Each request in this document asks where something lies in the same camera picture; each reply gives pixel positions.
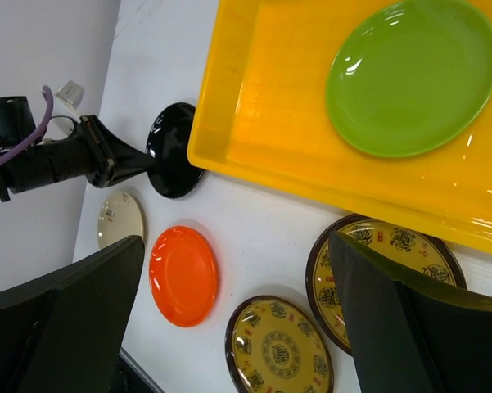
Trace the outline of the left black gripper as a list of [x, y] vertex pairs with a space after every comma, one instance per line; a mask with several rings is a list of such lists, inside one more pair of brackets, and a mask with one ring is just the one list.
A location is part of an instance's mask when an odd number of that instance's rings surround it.
[[21, 193], [85, 176], [118, 184], [152, 171], [156, 160], [117, 138], [95, 115], [84, 115], [67, 138], [27, 148], [6, 163], [6, 185]]

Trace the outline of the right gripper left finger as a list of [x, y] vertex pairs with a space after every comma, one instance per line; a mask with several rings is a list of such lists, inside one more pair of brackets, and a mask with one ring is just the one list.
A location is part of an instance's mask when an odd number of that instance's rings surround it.
[[127, 236], [0, 291], [0, 392], [107, 392], [143, 260]]

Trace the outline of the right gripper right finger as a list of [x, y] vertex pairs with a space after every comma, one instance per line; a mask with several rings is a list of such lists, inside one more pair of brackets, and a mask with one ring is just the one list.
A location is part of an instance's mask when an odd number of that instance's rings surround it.
[[492, 392], [492, 297], [430, 278], [329, 233], [363, 392]]

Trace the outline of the black plate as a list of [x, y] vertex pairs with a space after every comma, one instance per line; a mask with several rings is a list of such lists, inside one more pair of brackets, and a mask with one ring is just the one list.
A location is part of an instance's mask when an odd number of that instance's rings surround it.
[[147, 174], [153, 188], [163, 197], [185, 197], [205, 172], [192, 165], [187, 157], [195, 111], [187, 102], [167, 106], [156, 117], [148, 134], [146, 153], [155, 165]]

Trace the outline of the cream plate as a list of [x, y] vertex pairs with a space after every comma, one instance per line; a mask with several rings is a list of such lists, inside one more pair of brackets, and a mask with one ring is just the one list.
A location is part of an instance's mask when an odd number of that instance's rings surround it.
[[144, 215], [136, 198], [112, 192], [103, 202], [97, 220], [97, 244], [103, 249], [127, 236], [145, 239]]

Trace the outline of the yellow patterned plate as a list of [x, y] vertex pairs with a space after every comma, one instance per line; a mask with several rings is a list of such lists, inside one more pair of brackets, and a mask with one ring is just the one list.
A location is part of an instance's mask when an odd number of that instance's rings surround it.
[[228, 372], [238, 392], [333, 392], [334, 370], [315, 323], [276, 296], [253, 296], [225, 332]]
[[329, 258], [331, 231], [342, 232], [430, 278], [453, 287], [467, 287], [458, 260], [440, 239], [358, 214], [337, 220], [318, 237], [309, 253], [305, 287], [309, 306], [319, 326], [348, 355], [351, 348]]

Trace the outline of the orange plate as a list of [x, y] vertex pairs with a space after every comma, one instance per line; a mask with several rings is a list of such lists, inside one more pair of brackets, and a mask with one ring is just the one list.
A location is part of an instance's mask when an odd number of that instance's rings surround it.
[[179, 328], [202, 323], [219, 291], [219, 266], [207, 240], [186, 226], [167, 228], [151, 250], [151, 295], [161, 314]]

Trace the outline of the green plate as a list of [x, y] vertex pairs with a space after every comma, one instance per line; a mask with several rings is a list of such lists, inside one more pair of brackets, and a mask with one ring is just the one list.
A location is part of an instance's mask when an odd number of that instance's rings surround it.
[[433, 151], [462, 133], [492, 96], [492, 23], [465, 1], [401, 1], [358, 25], [325, 87], [341, 138], [372, 156]]

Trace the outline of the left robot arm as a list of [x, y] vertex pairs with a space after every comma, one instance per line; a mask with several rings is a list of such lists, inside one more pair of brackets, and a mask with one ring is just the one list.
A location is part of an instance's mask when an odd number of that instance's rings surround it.
[[115, 186], [157, 168], [156, 161], [117, 138], [95, 115], [71, 120], [66, 138], [44, 142], [48, 106], [36, 130], [26, 97], [0, 97], [0, 200], [84, 176], [94, 187]]

